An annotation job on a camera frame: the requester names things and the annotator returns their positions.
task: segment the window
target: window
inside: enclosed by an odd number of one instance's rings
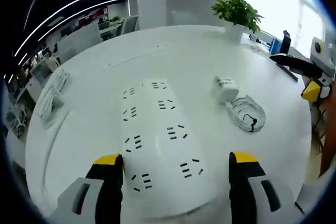
[[[283,30],[291,36],[291,46],[310,57],[313,37],[324,39],[322,14],[313,0],[246,0],[264,18],[260,29],[282,39]]]

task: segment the white plant pot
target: white plant pot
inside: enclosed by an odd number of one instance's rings
[[[224,27],[225,27],[225,38],[235,44],[239,44],[246,27],[242,25],[234,26],[232,22],[228,21],[225,21]]]

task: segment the green plant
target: green plant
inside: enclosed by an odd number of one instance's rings
[[[263,18],[258,11],[244,0],[216,0],[217,3],[211,8],[220,19],[232,22],[233,25],[242,25],[250,29],[253,33],[260,31],[258,24]]]
[[[119,21],[121,19],[121,17],[119,16],[114,16],[110,21],[114,22],[114,21]]]

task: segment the round table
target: round table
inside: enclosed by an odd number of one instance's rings
[[[61,65],[40,96],[60,70],[71,74],[63,94],[65,105],[57,114],[60,119],[45,130],[34,111],[27,136],[27,183],[40,212],[49,215],[58,196],[76,178],[85,177],[95,159],[120,151],[119,94],[147,78],[167,79],[175,92],[228,213],[231,151],[256,155],[266,174],[282,179],[296,199],[311,141],[309,104],[300,96],[303,81],[294,82],[270,59],[230,44],[223,33],[223,28],[213,26],[142,30],[102,42]],[[264,108],[267,119],[260,132],[242,131],[216,104],[210,89],[217,75],[232,77],[239,96],[248,94]]]

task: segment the blue object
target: blue object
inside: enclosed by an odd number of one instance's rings
[[[271,46],[269,47],[269,52],[271,55],[276,55],[280,53],[281,41],[278,39],[273,39]]]

